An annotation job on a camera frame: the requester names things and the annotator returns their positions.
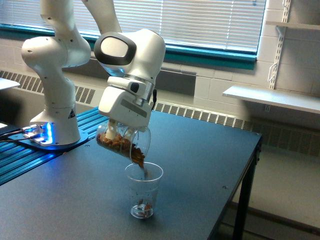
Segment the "metal table frame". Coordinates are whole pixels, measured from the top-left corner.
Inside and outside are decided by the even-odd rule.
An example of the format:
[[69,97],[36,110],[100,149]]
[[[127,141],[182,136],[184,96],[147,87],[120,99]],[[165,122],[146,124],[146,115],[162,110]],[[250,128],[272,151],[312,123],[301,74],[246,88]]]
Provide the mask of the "metal table frame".
[[[218,220],[219,223],[222,222],[222,218],[225,215],[225,212],[227,210],[228,204],[232,201],[232,198],[234,197],[240,182],[242,181],[241,190],[240,190],[240,196],[239,196],[239,202],[237,205],[237,211],[236,211],[236,217],[235,217],[235,223],[233,228],[233,234],[232,234],[232,240],[242,240],[243,234],[245,230],[245,224],[246,224],[246,218],[249,208],[249,202],[250,202],[250,196],[251,196],[251,190],[252,185],[254,182],[254,176],[255,176],[255,170],[256,165],[259,161],[259,155],[262,148],[262,139],[260,139],[259,143],[255,147],[252,156],[250,157],[250,160],[248,161],[248,166],[244,170],[243,178],[239,180],[237,187],[233,190],[233,193],[231,195],[231,198],[228,200],[227,204],[224,207],[224,210],[222,211],[220,215],[220,219]],[[216,224],[216,226],[212,229],[212,232],[210,233],[210,236],[208,239],[214,239],[217,231],[219,228],[219,224]]]

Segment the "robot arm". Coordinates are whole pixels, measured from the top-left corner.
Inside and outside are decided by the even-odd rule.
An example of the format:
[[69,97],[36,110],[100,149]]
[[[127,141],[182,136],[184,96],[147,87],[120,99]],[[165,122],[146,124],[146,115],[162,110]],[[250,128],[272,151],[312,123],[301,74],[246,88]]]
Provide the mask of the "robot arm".
[[148,29],[120,32],[113,0],[82,2],[101,32],[95,57],[110,75],[99,112],[132,128],[148,126],[149,100],[166,51],[164,40]]
[[49,135],[34,139],[41,145],[71,144],[80,139],[75,117],[76,93],[62,68],[87,63],[91,49],[77,30],[72,0],[41,0],[40,6],[41,17],[54,28],[55,36],[28,39],[22,46],[22,58],[39,75],[45,100],[44,111],[30,124],[50,128]]

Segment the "shelf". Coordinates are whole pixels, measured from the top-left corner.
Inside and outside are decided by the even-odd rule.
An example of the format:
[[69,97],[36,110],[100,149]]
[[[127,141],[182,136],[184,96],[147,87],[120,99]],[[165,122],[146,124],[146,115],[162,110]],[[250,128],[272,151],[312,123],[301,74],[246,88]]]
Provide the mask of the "shelf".
[[232,86],[222,94],[254,103],[320,114],[320,98],[262,87]]
[[11,81],[11,80],[4,79],[4,78],[0,77],[0,90],[14,88],[14,87],[18,87],[18,86],[20,86],[20,84],[18,82]]
[[287,27],[290,29],[320,30],[320,25],[311,25],[311,24],[302,24],[302,23],[266,21],[265,24],[274,25],[277,27]]

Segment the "window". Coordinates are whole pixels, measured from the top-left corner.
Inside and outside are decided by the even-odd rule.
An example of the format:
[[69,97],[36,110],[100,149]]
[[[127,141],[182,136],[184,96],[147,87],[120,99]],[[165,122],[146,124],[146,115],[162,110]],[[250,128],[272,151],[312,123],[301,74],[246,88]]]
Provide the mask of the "window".
[[[169,45],[256,53],[266,0],[114,0],[124,32],[148,28]],[[99,35],[81,0],[74,0],[78,29]],[[0,23],[51,28],[40,17],[40,0],[0,1]]]

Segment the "clear plastic cup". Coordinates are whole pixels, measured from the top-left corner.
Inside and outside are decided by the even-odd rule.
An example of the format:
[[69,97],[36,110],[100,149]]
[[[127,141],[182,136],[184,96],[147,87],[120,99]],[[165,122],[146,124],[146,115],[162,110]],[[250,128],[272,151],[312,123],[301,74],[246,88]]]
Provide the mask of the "clear plastic cup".
[[110,119],[98,127],[95,139],[100,146],[144,167],[151,141],[148,127],[132,128]]
[[137,219],[154,214],[160,179],[164,171],[158,165],[145,162],[144,168],[130,164],[125,168],[130,188],[130,213]]

